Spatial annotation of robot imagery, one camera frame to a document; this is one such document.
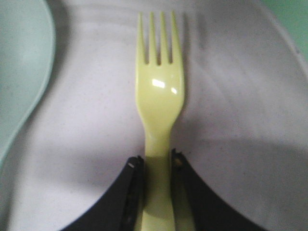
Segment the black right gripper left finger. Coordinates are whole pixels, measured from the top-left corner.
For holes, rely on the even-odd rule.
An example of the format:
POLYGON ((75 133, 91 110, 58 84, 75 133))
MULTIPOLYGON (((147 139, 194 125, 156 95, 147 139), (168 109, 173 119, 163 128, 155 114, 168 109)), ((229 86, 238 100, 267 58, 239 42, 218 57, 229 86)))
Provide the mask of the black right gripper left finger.
POLYGON ((143 191, 144 160, 128 158, 124 168, 100 199, 64 231, 133 231, 137 227, 143 191))

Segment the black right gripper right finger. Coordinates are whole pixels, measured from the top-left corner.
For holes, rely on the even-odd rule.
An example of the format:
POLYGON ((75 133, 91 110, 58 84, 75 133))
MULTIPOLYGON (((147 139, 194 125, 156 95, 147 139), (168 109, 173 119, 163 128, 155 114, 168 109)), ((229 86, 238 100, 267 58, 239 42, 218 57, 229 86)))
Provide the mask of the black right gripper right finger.
POLYGON ((261 231, 262 227, 244 217, 221 199, 196 173, 186 157, 171 151, 172 170, 184 186, 197 231, 261 231))

